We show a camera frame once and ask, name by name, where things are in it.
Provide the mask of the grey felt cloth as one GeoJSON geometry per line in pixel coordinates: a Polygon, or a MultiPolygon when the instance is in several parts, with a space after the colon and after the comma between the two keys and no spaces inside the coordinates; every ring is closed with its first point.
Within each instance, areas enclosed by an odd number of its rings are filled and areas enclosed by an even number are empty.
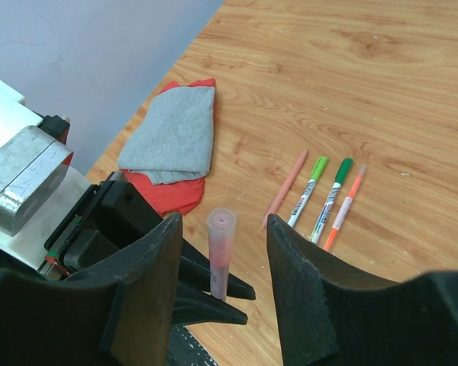
{"type": "Polygon", "coordinates": [[[171,88],[150,103],[127,140],[118,167],[146,175],[153,185],[203,178],[214,142],[213,86],[171,88]]]}

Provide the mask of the pink pen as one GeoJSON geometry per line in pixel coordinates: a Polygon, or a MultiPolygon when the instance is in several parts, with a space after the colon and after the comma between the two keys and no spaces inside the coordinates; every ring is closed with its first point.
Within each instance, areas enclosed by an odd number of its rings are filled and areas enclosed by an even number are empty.
{"type": "Polygon", "coordinates": [[[270,204],[269,208],[263,215],[262,221],[261,221],[261,226],[260,228],[263,229],[266,226],[268,216],[270,214],[274,214],[280,207],[283,199],[287,195],[289,189],[291,188],[293,182],[295,181],[298,173],[300,172],[306,158],[308,155],[308,150],[304,149],[300,156],[297,158],[295,164],[293,165],[292,169],[290,170],[289,174],[285,178],[284,182],[282,183],[282,186],[280,187],[278,193],[274,197],[272,203],[270,204]]]}

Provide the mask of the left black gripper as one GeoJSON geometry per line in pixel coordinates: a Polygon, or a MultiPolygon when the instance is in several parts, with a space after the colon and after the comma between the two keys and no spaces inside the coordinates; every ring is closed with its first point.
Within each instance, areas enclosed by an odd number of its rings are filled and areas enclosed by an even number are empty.
{"type": "Polygon", "coordinates": [[[127,181],[127,178],[122,171],[116,171],[97,185],[90,185],[60,222],[44,243],[47,253],[36,270],[39,275],[50,281],[61,281],[78,271],[66,264],[66,253],[88,226],[89,219],[93,218],[95,209],[99,207],[113,181],[127,181]]]}

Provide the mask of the red cloth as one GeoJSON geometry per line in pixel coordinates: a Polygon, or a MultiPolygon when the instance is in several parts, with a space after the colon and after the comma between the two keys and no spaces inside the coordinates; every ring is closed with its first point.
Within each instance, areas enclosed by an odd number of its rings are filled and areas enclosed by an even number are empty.
{"type": "MultiPolygon", "coordinates": [[[[197,80],[188,85],[180,85],[178,82],[170,82],[159,94],[179,86],[213,86],[216,89],[216,81],[214,79],[197,80]]],[[[142,173],[129,172],[128,170],[121,168],[119,169],[125,173],[127,179],[151,204],[155,211],[161,215],[173,211],[187,214],[200,203],[204,193],[205,177],[195,180],[178,181],[172,184],[153,185],[150,179],[142,173]]]]}

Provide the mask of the dark green pen cap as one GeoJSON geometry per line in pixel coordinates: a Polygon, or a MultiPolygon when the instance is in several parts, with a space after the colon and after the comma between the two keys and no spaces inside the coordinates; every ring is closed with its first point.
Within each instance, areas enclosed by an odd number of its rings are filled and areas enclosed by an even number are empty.
{"type": "Polygon", "coordinates": [[[353,166],[353,159],[345,158],[342,161],[342,163],[340,164],[337,174],[335,175],[334,182],[342,185],[348,175],[349,170],[352,168],[352,166],[353,166]]]}

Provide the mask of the white pen green tip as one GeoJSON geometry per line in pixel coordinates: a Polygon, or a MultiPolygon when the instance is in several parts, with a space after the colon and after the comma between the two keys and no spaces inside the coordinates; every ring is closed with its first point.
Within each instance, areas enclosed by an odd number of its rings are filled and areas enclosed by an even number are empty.
{"type": "Polygon", "coordinates": [[[296,224],[296,222],[297,222],[299,216],[301,215],[301,213],[302,213],[302,211],[303,211],[308,199],[311,196],[312,191],[314,190],[314,187],[315,187],[316,183],[317,183],[317,181],[315,179],[310,179],[308,181],[304,192],[302,193],[301,197],[299,198],[298,203],[296,204],[296,206],[292,210],[291,216],[290,216],[289,221],[288,221],[288,225],[290,225],[290,227],[293,227],[296,224]]]}

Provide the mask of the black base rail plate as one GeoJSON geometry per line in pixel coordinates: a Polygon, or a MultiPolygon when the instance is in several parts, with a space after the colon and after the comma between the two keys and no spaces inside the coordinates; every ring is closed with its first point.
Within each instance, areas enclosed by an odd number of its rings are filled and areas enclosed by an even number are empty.
{"type": "Polygon", "coordinates": [[[218,366],[218,363],[186,327],[173,326],[169,334],[166,366],[218,366]]]}

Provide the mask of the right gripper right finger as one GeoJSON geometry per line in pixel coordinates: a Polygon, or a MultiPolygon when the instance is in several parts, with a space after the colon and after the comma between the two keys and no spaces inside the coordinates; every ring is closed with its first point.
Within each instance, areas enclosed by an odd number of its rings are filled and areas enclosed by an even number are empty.
{"type": "Polygon", "coordinates": [[[269,216],[286,365],[458,365],[458,271],[403,282],[354,267],[269,216]]]}

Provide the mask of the light green pen cap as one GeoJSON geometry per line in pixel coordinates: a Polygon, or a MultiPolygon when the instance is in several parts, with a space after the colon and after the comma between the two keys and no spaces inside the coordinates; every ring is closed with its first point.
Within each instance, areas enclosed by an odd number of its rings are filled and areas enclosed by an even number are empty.
{"type": "Polygon", "coordinates": [[[319,156],[316,160],[314,167],[311,171],[310,179],[314,181],[318,181],[321,177],[323,171],[325,170],[328,164],[329,158],[326,156],[319,156]]]}

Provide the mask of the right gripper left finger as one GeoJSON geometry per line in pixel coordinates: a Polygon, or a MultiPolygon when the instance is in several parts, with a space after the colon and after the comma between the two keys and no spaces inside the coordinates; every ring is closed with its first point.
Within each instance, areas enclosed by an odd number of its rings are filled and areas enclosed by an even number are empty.
{"type": "Polygon", "coordinates": [[[182,217],[64,281],[0,268],[0,365],[162,365],[182,217]]]}

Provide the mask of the orange highlighter pen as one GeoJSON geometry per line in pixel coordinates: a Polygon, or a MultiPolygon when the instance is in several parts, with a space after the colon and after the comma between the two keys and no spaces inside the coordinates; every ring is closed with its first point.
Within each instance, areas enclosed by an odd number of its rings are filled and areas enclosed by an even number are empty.
{"type": "Polygon", "coordinates": [[[326,252],[329,252],[331,250],[331,247],[332,245],[334,244],[334,240],[336,239],[337,237],[337,234],[339,233],[340,231],[340,228],[342,227],[343,223],[344,223],[344,220],[347,216],[347,213],[348,211],[350,210],[350,207],[353,203],[353,200],[356,196],[356,193],[358,192],[359,188],[360,188],[360,185],[364,179],[364,176],[366,174],[366,171],[367,171],[367,166],[366,165],[362,165],[360,167],[360,170],[356,176],[356,178],[354,179],[354,182],[353,182],[353,185],[352,187],[350,188],[349,192],[348,192],[348,195],[345,197],[345,199],[343,200],[343,203],[335,217],[335,220],[333,222],[333,225],[332,225],[332,228],[331,228],[331,232],[327,238],[327,241],[326,243],[324,244],[324,250],[326,252]]]}

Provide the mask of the purple pen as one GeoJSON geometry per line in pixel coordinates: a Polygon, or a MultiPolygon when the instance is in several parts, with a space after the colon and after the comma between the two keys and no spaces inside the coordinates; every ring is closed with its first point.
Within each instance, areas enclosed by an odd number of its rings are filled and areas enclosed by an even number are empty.
{"type": "Polygon", "coordinates": [[[222,301],[227,296],[236,223],[236,215],[224,207],[215,208],[207,218],[210,292],[211,296],[222,301]]]}

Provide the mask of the white blue pen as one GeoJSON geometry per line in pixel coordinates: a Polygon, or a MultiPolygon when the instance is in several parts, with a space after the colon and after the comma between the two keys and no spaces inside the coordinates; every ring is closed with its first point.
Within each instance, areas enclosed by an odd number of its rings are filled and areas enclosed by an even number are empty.
{"type": "Polygon", "coordinates": [[[339,193],[341,187],[342,187],[342,184],[338,181],[334,182],[331,187],[331,190],[326,198],[326,201],[324,202],[324,206],[321,209],[321,212],[316,221],[316,224],[314,225],[314,229],[311,235],[309,236],[309,240],[313,242],[314,244],[317,244],[318,240],[321,237],[325,224],[331,214],[332,207],[334,206],[336,196],[339,193]]]}

